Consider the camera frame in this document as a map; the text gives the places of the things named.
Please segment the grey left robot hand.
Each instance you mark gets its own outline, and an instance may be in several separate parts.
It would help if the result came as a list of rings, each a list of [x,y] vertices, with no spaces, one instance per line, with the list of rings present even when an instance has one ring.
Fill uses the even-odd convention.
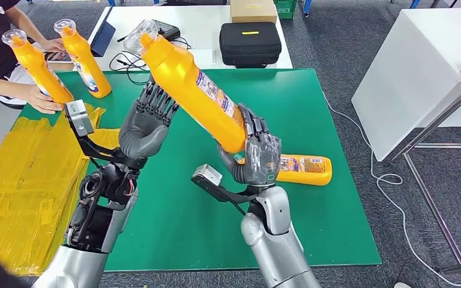
[[[155,81],[149,80],[120,128],[118,142],[122,152],[135,160],[158,153],[178,109],[178,103]]]

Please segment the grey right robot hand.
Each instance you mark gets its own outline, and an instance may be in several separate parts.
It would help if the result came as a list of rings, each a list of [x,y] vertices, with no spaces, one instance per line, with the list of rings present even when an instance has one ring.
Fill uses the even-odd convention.
[[[217,144],[218,156],[235,182],[266,187],[273,185],[279,174],[281,140],[272,135],[265,120],[243,104],[238,105],[244,120],[245,162]]]

